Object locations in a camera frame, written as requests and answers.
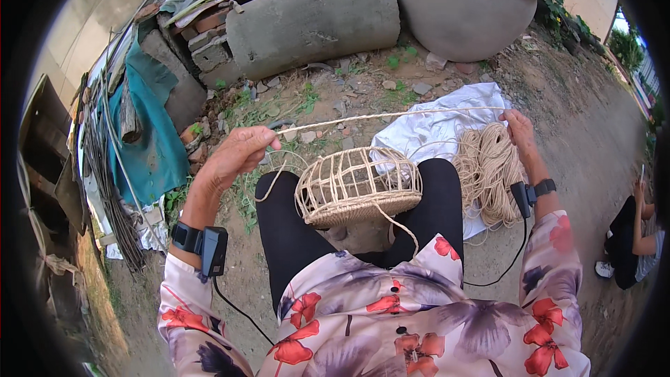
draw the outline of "hand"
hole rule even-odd
[[[196,179],[214,193],[222,194],[230,188],[235,177],[242,172],[251,172],[265,157],[265,148],[275,150],[281,144],[274,131],[264,126],[234,128],[207,160]]]
[[[530,172],[533,163],[539,159],[533,123],[518,110],[504,110],[498,117],[500,121],[507,121],[507,132],[512,144],[519,149],[519,160]]]
[[[635,196],[635,203],[642,207],[642,210],[645,210],[645,187],[647,183],[644,181],[636,180],[633,187],[633,195]]]

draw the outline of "gray shirt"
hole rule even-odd
[[[656,253],[654,255],[641,255],[637,258],[637,272],[635,272],[635,280],[640,282],[651,268],[661,259],[661,250],[663,249],[663,239],[665,238],[665,231],[658,230],[654,237],[656,237]]]

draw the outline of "rope basket frame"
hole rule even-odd
[[[370,151],[381,160],[371,161]],[[385,173],[377,172],[379,165]],[[360,147],[319,156],[298,180],[295,200],[305,223],[323,229],[405,212],[421,201],[422,191],[419,169],[405,155]]]

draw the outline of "dirt ground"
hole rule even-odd
[[[579,303],[583,317],[582,349],[591,358],[591,374],[601,375],[608,360],[615,357],[625,336],[632,330],[636,314],[646,300],[652,276],[632,289],[622,291],[616,283],[596,278],[594,262],[604,259],[602,243],[608,224],[625,198],[632,193],[632,181],[639,174],[644,155],[645,123],[634,98],[605,68],[599,56],[584,51],[573,57],[565,50],[552,49],[541,31],[529,28],[512,47],[482,63],[477,70],[465,75],[448,63],[440,72],[427,71],[423,65],[427,51],[411,38],[401,35],[401,48],[370,53],[366,63],[350,60],[354,73],[331,74],[321,69],[289,71],[280,76],[281,89],[271,88],[259,94],[258,102],[244,102],[240,110],[227,113],[229,125],[235,122],[257,121],[267,124],[279,118],[296,118],[297,124],[311,124],[341,118],[333,106],[344,101],[347,116],[392,112],[413,104],[418,97],[410,93],[415,83],[434,86],[432,100],[464,84],[477,83],[488,73],[513,106],[526,113],[535,125],[537,141],[551,176],[556,181],[561,202],[572,223],[580,256],[584,265],[583,286]],[[391,69],[389,57],[398,59]],[[385,91],[384,80],[402,81],[404,90]],[[306,90],[310,82],[313,89]],[[313,112],[309,112],[310,96],[318,95]],[[296,106],[302,112],[296,114]],[[203,115],[211,116],[223,110],[219,98],[206,104]],[[210,117],[213,137],[210,150],[221,137],[216,117]],[[345,138],[351,137],[356,147],[367,146],[372,136],[386,127],[384,120],[366,120],[346,125],[347,130],[325,128],[323,138],[313,143],[300,141],[286,144],[302,155],[307,162],[316,155],[327,155],[341,149]],[[247,187],[253,192],[253,178]],[[222,292],[238,307],[257,320],[258,325],[273,338],[277,327],[271,308],[268,271],[257,226],[252,226],[254,214],[240,202],[244,194],[232,189],[224,196],[216,219],[217,226],[229,232],[229,247],[225,274],[220,277]],[[251,226],[251,234],[246,229]],[[380,250],[386,242],[388,223],[385,221],[358,224],[349,229],[349,236],[332,242],[337,248],[351,252]],[[465,247],[465,280],[488,282],[498,277],[512,261],[522,241],[523,224],[510,229],[489,232],[481,246]],[[473,243],[483,240],[484,234],[474,236]],[[114,311],[127,344],[127,355],[115,354],[113,339],[98,338],[105,357],[102,365],[112,375],[171,375],[167,345],[155,331],[159,303],[158,288],[162,280],[164,257],[147,254],[144,274],[133,277],[121,261],[110,260],[110,292],[118,294]],[[498,284],[478,288],[466,285],[473,298],[497,299],[518,303],[521,261]],[[246,320],[223,300],[214,296],[214,311],[219,311],[230,339],[242,350],[254,371],[260,368],[269,344]]]

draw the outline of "black cable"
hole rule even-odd
[[[516,253],[516,256],[514,257],[514,260],[512,261],[512,263],[507,267],[507,269],[505,270],[505,272],[503,272],[502,275],[500,275],[500,277],[499,277],[496,281],[490,282],[490,283],[488,283],[488,284],[470,284],[469,282],[466,282],[466,281],[463,281],[463,283],[465,283],[465,284],[467,284],[467,285],[472,285],[472,286],[474,286],[474,287],[488,287],[489,285],[493,285],[493,284],[495,284],[496,282],[498,282],[498,281],[500,281],[501,279],[503,279],[503,277],[505,276],[505,274],[506,274],[509,270],[512,269],[512,266],[514,266],[514,263],[516,262],[516,259],[519,257],[519,255],[521,254],[521,251],[522,251],[523,248],[526,246],[526,233],[527,233],[527,231],[528,231],[527,227],[528,227],[528,225],[526,224],[526,219],[523,219],[523,243],[521,244],[521,247],[519,248],[519,251]]]
[[[214,282],[214,290],[216,290],[216,293],[218,294],[218,296],[221,297],[221,298],[223,298],[223,301],[225,301],[226,303],[228,303],[233,309],[237,310],[237,313],[239,313],[239,314],[241,314],[242,316],[244,316],[244,317],[246,317],[247,319],[249,319],[249,321],[251,322],[251,324],[254,325],[254,326],[256,326],[256,329],[258,329],[258,331],[261,332],[261,335],[263,335],[263,336],[265,337],[265,339],[267,339],[267,341],[268,341],[272,346],[274,346],[275,343],[272,342],[272,340],[271,340],[270,338],[268,338],[267,335],[265,335],[265,332],[263,332],[263,330],[262,330],[260,327],[258,327],[258,325],[256,324],[256,322],[254,322],[253,319],[251,319],[251,318],[249,317],[248,314],[246,314],[245,312],[243,312],[243,311],[241,311],[240,309],[238,309],[236,305],[232,304],[232,303],[230,302],[229,299],[227,299],[225,296],[223,296],[223,294],[221,294],[221,290],[218,289],[218,284],[216,283],[216,277],[215,277],[215,276],[212,277],[212,281]]]

